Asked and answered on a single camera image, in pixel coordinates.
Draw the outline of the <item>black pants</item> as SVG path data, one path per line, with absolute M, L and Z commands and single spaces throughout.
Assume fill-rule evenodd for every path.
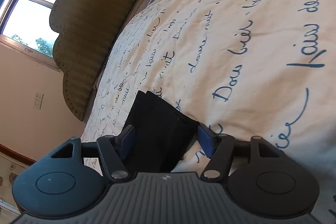
M 138 91 L 124 126 L 135 134 L 123 164 L 131 173 L 171 172 L 198 132 L 199 122 L 154 93 Z

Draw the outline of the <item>white script-print duvet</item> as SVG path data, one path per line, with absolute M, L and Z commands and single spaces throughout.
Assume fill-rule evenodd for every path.
M 156 0 L 119 35 L 82 135 L 118 135 L 138 91 L 214 133 L 260 135 L 319 181 L 335 223 L 335 0 Z

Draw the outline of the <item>white wardrobe with wood trim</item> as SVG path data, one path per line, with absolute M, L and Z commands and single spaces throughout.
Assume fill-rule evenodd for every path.
M 34 162 L 35 160 L 1 144 L 1 223 L 10 223 L 20 216 L 12 194 L 13 183 Z

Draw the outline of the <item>olive green scalloped headboard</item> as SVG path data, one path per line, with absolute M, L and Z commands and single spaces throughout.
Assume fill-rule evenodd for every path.
M 53 59 L 63 73 L 63 97 L 83 120 L 93 85 L 137 0 L 56 0 L 49 17 L 58 33 Z

